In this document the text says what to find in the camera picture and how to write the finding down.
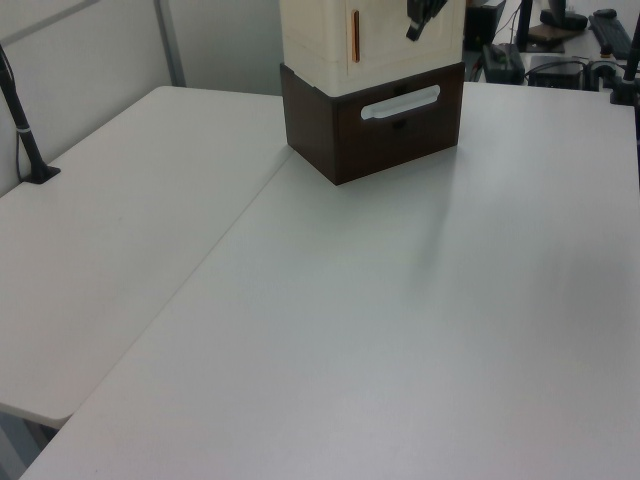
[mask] black monitor base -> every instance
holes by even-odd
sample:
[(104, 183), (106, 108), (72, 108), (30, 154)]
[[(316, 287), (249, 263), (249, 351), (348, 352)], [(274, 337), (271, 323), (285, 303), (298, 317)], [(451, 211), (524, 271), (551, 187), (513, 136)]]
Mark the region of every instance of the black monitor base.
[(49, 167), (47, 165), (47, 171), (46, 172), (40, 172), (39, 175), (33, 175), (33, 174), (30, 173), (26, 177), (23, 177), (22, 181), (26, 182), (26, 183), (33, 183), (35, 185), (42, 185), (43, 183), (45, 183), (49, 179), (55, 177), (59, 173), (60, 173), (60, 169), (59, 168)]

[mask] white wall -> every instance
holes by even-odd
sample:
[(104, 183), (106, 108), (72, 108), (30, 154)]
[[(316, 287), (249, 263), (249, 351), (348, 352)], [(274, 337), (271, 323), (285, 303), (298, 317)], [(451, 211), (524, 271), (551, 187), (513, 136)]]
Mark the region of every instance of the white wall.
[(280, 94), (278, 0), (171, 0), (187, 86)]
[[(170, 84), (153, 0), (100, 0), (5, 52), (47, 163)], [(0, 196), (17, 185), (14, 153), (15, 126), (0, 98)]]

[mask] electronic equipment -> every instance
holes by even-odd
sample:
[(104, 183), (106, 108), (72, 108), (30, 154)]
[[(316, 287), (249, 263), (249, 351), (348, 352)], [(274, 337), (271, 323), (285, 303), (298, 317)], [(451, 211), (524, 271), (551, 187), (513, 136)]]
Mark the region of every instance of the electronic equipment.
[(435, 18), (447, 0), (407, 0), (407, 16), (411, 19), (407, 38), (417, 41), (422, 30), (432, 18)]
[(531, 69), (529, 70), (527, 84), (530, 87), (580, 90), (582, 65), (569, 63), (571, 60), (570, 57), (534, 55), (531, 58)]
[(287, 142), (334, 184), (457, 144), (465, 0), (280, 0), (280, 15)]
[(520, 3), (520, 17), (518, 20), (518, 31), (516, 33), (516, 45), (521, 52), (533, 53), (564, 53), (562, 39), (566, 38), (566, 30), (579, 31), (587, 26), (587, 19), (582, 15), (577, 15), (566, 11), (566, 0), (549, 0), (549, 10), (543, 10), (540, 15), (541, 20), (553, 23), (553, 28), (562, 25), (557, 36), (552, 32), (546, 32), (546, 42), (532, 42), (529, 37), (529, 24), (531, 23), (531, 10), (533, 0), (522, 0)]
[(493, 42), (506, 0), (473, 0), (464, 20), (464, 49), (482, 51)]
[(640, 118), (637, 108), (638, 95), (640, 95), (640, 82), (636, 80), (638, 63), (640, 63), (640, 14), (638, 14), (638, 23), (629, 49), (624, 76), (622, 78), (616, 77), (610, 97), (613, 104), (635, 106), (637, 119)]
[(631, 38), (617, 18), (594, 14), (589, 17), (589, 22), (601, 47), (611, 46), (613, 56), (618, 60), (629, 58)]
[(564, 0), (549, 0), (549, 9), (540, 12), (540, 21), (563, 30), (582, 31), (587, 28), (587, 17), (568, 12)]
[(482, 65), (487, 83), (521, 85), (524, 82), (524, 64), (513, 44), (483, 46)]
[(60, 169), (56, 167), (50, 167), (49, 165), (44, 163), (44, 160), (42, 160), (42, 157), (40, 156), (40, 150), (38, 150), (38, 145), (36, 144), (36, 140), (33, 137), (33, 132), (31, 132), (31, 127), (29, 126), (29, 122), (27, 121), (24, 109), (22, 108), (22, 104), (20, 103), (20, 99), (18, 98), (18, 93), (16, 91), (16, 82), (15, 78), (13, 77), (11, 65), (9, 64), (9, 60), (7, 59), (7, 56), (5, 55), (1, 45), (0, 88), (2, 89), (4, 98), (7, 101), (7, 106), (9, 107), (9, 111), (11, 112), (13, 121), (16, 124), (16, 131), (18, 132), (20, 140), (22, 140), (24, 149), (27, 152), (27, 156), (29, 157), (29, 162), (31, 163), (31, 173), (27, 177), (21, 179), (21, 181), (41, 185), (50, 178), (60, 173)]

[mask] table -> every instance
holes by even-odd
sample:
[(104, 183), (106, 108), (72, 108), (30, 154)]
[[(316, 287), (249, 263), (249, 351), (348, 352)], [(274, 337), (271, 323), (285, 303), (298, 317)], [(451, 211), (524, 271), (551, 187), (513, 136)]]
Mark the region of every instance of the table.
[(24, 480), (637, 479), (635, 148), (603, 95), (467, 84), (457, 148), (292, 156)]
[(160, 88), (0, 199), (0, 410), (77, 410), (291, 154), (281, 110)]

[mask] black device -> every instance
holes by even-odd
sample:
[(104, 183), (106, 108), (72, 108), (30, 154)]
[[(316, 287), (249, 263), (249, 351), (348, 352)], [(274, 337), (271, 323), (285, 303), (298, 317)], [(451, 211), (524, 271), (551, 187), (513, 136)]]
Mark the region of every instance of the black device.
[(447, 0), (407, 0), (407, 16), (411, 19), (407, 38), (417, 41), (425, 25), (440, 13), (446, 3)]
[(580, 90), (582, 65), (568, 63), (571, 60), (572, 58), (570, 57), (533, 56), (531, 58), (528, 85), (530, 87)]
[(13, 71), (9, 60), (0, 45), (0, 88), (4, 94), (4, 98), (7, 101), (7, 106), (13, 117), (13, 121), (16, 124), (16, 131), (22, 140), (24, 149), (27, 152), (29, 161), (31, 163), (31, 174), (22, 179), (25, 182), (35, 183), (41, 185), (50, 178), (60, 173), (59, 168), (50, 167), (42, 160), (38, 145), (31, 132), (29, 122), (18, 98), (16, 91), (16, 82), (13, 77)]
[(506, 0), (473, 0), (467, 5), (464, 19), (464, 49), (482, 51), (493, 42)]
[(520, 85), (524, 82), (524, 64), (515, 45), (484, 45), (482, 65), (488, 83)]
[(603, 8), (601, 10), (596, 10), (593, 12), (594, 17), (602, 17), (602, 18), (616, 18), (618, 16), (618, 12), (616, 12), (613, 8)]
[(573, 12), (557, 13), (546, 9), (540, 12), (540, 21), (550, 27), (561, 28), (563, 30), (582, 31), (587, 28), (587, 17)]
[(617, 18), (594, 13), (589, 17), (589, 22), (602, 48), (611, 47), (613, 56), (618, 60), (629, 58), (631, 38)]
[[(549, 0), (549, 10), (543, 11), (540, 18), (545, 18), (549, 22), (553, 22), (554, 25), (569, 25), (575, 27), (579, 24), (583, 24), (584, 29), (587, 26), (587, 19), (582, 15), (567, 12), (566, 0)], [(562, 40), (556, 39), (548, 43), (533, 43), (529, 40), (529, 24), (531, 23), (531, 10), (533, 8), (533, 0), (522, 0), (520, 3), (520, 17), (518, 19), (518, 31), (516, 33), (516, 45), (521, 52), (534, 52), (534, 53), (563, 53), (564, 47), (562, 46)]]
[(611, 92), (611, 103), (616, 105), (632, 105), (637, 110), (638, 95), (640, 86), (636, 81), (636, 72), (638, 63), (640, 62), (640, 14), (638, 14), (638, 23), (633, 35), (633, 41), (629, 49), (629, 58), (627, 58), (627, 66), (622, 78), (616, 77), (614, 81), (613, 91)]

